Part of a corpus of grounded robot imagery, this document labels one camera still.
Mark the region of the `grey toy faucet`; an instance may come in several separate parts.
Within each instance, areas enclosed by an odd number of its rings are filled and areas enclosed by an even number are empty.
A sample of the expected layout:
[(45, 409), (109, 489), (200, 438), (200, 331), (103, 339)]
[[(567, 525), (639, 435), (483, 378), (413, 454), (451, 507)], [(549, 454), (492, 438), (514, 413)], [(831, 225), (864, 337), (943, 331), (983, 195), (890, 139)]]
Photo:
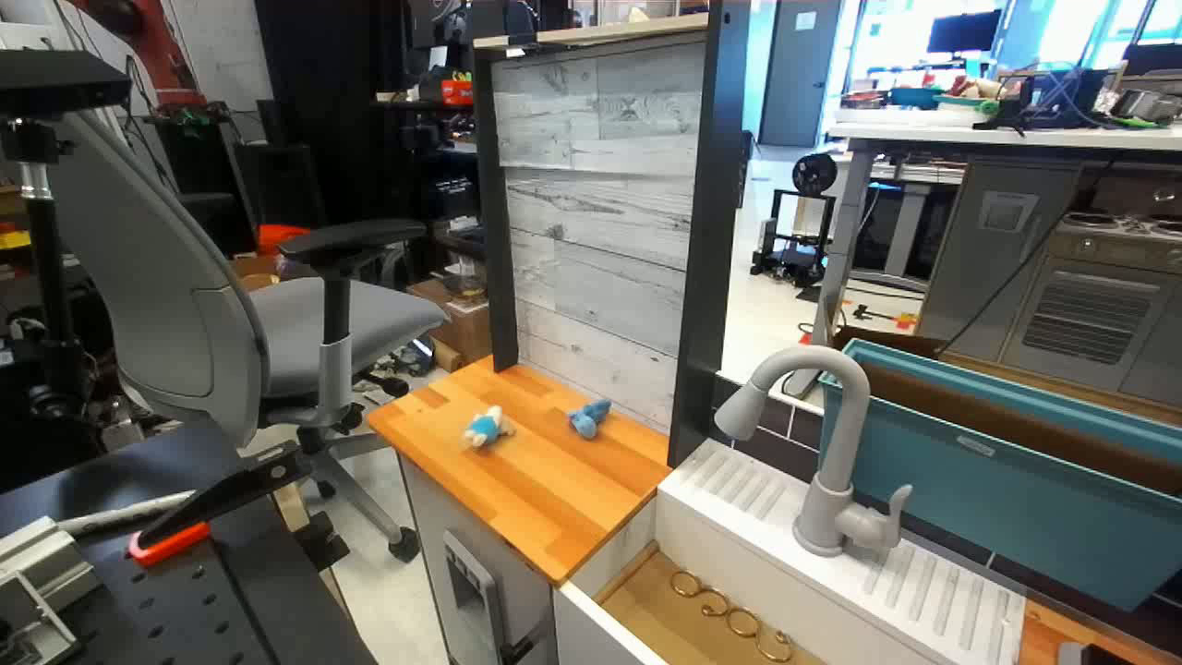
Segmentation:
[(859, 454), (859, 431), (872, 401), (872, 381), (866, 372), (836, 346), (784, 346), (772, 352), (744, 385), (737, 385), (717, 409), (711, 425), (728, 438), (751, 438), (764, 401), (769, 389), (796, 369), (822, 369), (842, 385), (842, 401), (828, 409), (831, 419), (831, 442), (820, 454), (820, 464), (810, 480), (805, 504), (795, 518), (795, 539), (820, 554), (837, 558), (844, 548), (859, 552), (893, 552), (902, 544), (902, 512), (912, 499), (912, 489), (902, 483), (885, 499), (885, 512), (866, 509), (853, 499), (853, 464)]

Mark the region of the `small blue toy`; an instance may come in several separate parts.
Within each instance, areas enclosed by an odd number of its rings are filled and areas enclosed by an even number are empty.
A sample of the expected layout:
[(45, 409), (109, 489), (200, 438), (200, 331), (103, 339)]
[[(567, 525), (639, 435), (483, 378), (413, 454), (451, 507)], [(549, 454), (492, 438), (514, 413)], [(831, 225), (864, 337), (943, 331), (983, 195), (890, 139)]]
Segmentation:
[(567, 413), (567, 429), (581, 435), (581, 438), (593, 438), (602, 421), (608, 419), (613, 401), (608, 398), (593, 398), (593, 401), (584, 401), (581, 409)]

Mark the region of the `blue and white toy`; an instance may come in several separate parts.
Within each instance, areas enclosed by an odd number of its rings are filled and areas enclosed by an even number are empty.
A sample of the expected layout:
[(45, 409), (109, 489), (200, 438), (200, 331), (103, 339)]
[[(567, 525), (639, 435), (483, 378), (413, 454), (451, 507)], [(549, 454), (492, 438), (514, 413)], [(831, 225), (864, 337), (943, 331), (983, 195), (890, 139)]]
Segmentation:
[(465, 425), (465, 442), (469, 446), (488, 446), (499, 442), (506, 435), (506, 421), (499, 405), (478, 409), (469, 425)]

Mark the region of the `wooden butcher block countertop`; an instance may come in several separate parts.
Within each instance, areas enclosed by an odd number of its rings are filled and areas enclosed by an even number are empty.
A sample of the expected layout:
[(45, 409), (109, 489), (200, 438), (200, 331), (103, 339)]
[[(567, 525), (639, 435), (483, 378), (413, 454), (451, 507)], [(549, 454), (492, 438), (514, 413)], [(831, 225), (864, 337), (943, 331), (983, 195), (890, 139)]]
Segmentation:
[[(465, 442), (465, 425), (499, 405), (506, 435)], [(567, 429), (584, 397), (492, 357), (408, 389), (364, 413), (368, 429), (476, 512), (549, 582), (567, 579), (668, 475), (668, 438), (613, 409), (593, 438)]]

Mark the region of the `grey wood-pattern back panel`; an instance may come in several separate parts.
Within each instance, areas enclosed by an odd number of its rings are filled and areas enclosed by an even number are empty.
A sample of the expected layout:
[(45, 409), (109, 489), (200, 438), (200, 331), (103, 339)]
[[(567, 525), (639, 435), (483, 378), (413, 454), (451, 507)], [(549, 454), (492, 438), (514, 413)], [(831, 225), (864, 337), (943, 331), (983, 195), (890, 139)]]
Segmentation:
[(721, 363), (744, 22), (704, 0), (476, 43), (492, 357), (605, 398), (663, 459), (700, 438)]

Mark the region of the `white toy sink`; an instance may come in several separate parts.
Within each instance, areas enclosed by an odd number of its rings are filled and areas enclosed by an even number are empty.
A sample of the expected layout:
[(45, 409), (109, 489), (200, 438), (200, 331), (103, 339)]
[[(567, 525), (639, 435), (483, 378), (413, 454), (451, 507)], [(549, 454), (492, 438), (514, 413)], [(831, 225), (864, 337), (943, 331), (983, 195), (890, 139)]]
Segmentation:
[(700, 442), (558, 592), (558, 665), (1014, 665), (1026, 600), (902, 539), (817, 558), (805, 483)]

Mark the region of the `white kitchen cabinet base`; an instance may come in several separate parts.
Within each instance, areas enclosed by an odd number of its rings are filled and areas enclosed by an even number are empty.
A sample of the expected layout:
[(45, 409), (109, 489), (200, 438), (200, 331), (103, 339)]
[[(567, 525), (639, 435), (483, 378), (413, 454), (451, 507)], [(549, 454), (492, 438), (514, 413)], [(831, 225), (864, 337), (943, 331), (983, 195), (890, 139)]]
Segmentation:
[(558, 665), (554, 582), (413, 463), (403, 489), (451, 665)]

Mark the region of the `grey office chair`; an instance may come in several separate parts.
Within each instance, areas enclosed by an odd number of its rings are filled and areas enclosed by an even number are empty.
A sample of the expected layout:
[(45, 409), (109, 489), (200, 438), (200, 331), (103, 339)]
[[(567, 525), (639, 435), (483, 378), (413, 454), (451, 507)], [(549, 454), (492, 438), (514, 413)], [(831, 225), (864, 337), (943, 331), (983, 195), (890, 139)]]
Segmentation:
[(72, 144), (55, 165), (59, 232), (108, 305), (119, 381), (148, 409), (205, 421), (233, 446), (290, 425), (295, 438), (268, 454), (295, 452), (302, 475), (344, 496), (408, 560), (416, 533), (357, 489), (337, 446), (374, 446), (355, 435), (355, 378), (445, 321), (430, 299), (355, 276), (413, 229), (395, 217), (312, 229), (281, 246), (305, 276), (248, 291), (203, 225), (91, 112), (65, 113), (59, 134)]

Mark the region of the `black orange-tipped clamp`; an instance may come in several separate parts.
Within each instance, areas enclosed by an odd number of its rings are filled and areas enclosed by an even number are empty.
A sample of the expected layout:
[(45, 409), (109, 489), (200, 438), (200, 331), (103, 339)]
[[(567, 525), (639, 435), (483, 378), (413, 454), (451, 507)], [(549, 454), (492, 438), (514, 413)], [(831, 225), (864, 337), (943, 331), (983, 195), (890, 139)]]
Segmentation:
[(194, 493), (179, 507), (166, 509), (150, 525), (128, 534), (125, 554), (140, 568), (156, 568), (177, 554), (209, 539), (209, 525), (221, 512), (233, 512), (290, 480), (302, 475), (302, 463), (295, 452), (253, 459), (249, 464), (221, 475), (217, 483)]

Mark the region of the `teal storage bin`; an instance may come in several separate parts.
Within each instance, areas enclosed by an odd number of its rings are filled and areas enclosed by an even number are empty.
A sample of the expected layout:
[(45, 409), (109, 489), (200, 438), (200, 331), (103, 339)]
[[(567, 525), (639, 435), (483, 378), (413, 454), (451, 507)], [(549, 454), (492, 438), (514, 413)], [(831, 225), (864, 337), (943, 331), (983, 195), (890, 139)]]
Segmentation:
[(853, 339), (872, 401), (853, 496), (1116, 608), (1182, 573), (1182, 429)]

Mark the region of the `black perforated mounting table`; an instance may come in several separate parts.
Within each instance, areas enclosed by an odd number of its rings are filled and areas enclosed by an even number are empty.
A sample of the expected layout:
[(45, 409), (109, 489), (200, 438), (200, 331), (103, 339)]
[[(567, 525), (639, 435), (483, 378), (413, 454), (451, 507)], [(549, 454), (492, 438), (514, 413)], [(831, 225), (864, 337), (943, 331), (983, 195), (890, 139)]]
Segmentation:
[[(3, 464), (0, 533), (205, 489), (236, 464), (209, 425), (179, 425), (41, 480)], [(217, 518), (205, 544), (156, 568), (137, 564), (125, 539), (128, 527), (80, 539), (98, 586), (62, 612), (77, 634), (65, 665), (376, 665), (273, 499)]]

